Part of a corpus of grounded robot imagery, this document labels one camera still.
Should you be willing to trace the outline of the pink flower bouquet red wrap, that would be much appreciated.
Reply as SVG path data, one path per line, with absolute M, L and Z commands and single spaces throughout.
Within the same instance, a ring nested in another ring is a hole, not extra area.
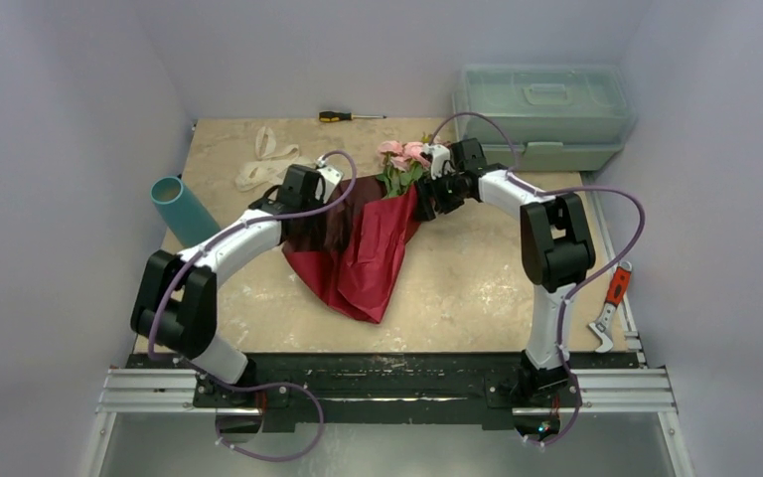
M 358 321 L 379 324 L 389 305 L 405 257 L 416 233 L 414 218 L 419 173 L 430 162 L 420 158 L 418 141 L 385 141 L 377 149 L 380 173 L 357 179 L 343 205 L 342 245 L 337 251 L 283 252 L 298 277 L 333 310 Z

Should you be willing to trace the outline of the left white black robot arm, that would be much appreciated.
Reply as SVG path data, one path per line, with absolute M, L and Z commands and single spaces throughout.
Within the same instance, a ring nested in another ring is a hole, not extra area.
M 147 260 L 130 328 L 182 356 L 218 382 L 230 405 L 256 393 L 255 363 L 220 336 L 217 295 L 221 286 L 259 255 L 280 246 L 297 221 L 329 210 L 343 180 L 333 166 L 291 165 L 230 226 L 177 253 L 154 252 Z

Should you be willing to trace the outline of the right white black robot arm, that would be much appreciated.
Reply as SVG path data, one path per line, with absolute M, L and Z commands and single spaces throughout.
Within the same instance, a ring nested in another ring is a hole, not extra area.
M 568 323 L 574 292 L 596 263 L 581 198 L 546 192 L 502 164 L 488 163 L 481 143 L 419 144 L 428 171 L 415 183 L 416 218 L 428 222 L 468 199 L 492 205 L 518 221 L 523 270 L 534 286 L 531 333 L 514 393 L 541 404 L 568 382 Z

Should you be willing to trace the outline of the cream printed ribbon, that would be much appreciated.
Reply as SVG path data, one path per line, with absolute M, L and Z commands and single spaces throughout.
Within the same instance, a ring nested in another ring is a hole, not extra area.
M 291 165 L 314 165 L 312 159 L 302 154 L 298 144 L 280 143 L 268 126 L 258 129 L 253 152 L 254 159 L 244 163 L 234 178 L 234 187 L 239 192 L 248 192 L 264 184 L 280 184 Z

